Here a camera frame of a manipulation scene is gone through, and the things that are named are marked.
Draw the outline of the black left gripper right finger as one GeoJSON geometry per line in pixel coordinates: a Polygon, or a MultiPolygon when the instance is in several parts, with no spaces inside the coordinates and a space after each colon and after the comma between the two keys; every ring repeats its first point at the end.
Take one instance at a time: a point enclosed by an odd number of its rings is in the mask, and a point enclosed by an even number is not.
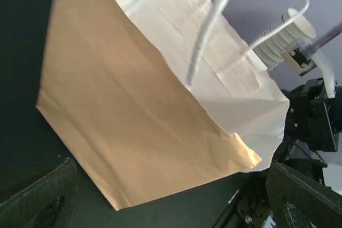
{"type": "Polygon", "coordinates": [[[277,227],[341,227],[341,195],[274,162],[266,189],[277,227]]]}

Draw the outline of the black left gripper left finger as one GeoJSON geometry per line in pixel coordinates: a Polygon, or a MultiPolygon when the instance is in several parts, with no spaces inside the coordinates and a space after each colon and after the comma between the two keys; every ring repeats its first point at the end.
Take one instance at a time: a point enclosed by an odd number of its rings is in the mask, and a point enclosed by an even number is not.
{"type": "Polygon", "coordinates": [[[66,227],[79,189],[71,158],[1,192],[1,227],[66,227]]]}

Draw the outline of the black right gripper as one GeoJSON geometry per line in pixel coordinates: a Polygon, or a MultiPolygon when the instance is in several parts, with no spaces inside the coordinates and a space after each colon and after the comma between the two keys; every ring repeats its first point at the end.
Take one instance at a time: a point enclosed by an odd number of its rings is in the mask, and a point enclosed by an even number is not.
{"type": "Polygon", "coordinates": [[[337,152],[341,133],[341,86],[329,99],[322,78],[284,91],[290,105],[285,134],[306,143],[312,151],[337,152]]]}

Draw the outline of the brown paper takeout bag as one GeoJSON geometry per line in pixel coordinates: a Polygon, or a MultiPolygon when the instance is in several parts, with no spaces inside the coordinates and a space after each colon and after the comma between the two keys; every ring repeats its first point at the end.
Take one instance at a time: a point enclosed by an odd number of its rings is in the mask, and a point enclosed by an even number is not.
{"type": "Polygon", "coordinates": [[[289,100],[211,0],[53,0],[37,109],[114,209],[265,170],[289,100]]]}

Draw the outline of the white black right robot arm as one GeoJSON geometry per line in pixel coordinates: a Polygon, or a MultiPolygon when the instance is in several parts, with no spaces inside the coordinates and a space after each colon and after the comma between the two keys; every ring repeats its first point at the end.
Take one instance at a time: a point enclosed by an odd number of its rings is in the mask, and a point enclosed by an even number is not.
{"type": "Polygon", "coordinates": [[[284,139],[273,160],[324,184],[323,169],[328,164],[312,153],[336,152],[341,134],[341,87],[328,98],[322,78],[312,79],[291,91],[286,114],[284,139]]]}

